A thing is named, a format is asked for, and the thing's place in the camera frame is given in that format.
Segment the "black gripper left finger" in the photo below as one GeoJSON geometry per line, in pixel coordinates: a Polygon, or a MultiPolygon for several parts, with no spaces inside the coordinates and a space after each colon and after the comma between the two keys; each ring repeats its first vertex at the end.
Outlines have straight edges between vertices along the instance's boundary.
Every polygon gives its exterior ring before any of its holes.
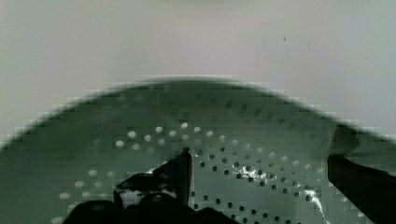
{"type": "Polygon", "coordinates": [[[164,193],[178,202],[189,201],[192,175],[190,149],[184,147],[179,155],[150,173],[138,173],[120,182],[113,190],[114,204],[120,209],[136,206],[154,193],[164,193]]]}

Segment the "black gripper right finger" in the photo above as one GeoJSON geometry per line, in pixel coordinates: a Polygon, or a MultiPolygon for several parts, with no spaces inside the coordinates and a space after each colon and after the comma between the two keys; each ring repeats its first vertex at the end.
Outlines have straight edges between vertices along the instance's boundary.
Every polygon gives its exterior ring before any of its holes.
{"type": "Polygon", "coordinates": [[[389,173],[331,155],[328,179],[374,224],[396,223],[396,182],[389,173]]]}

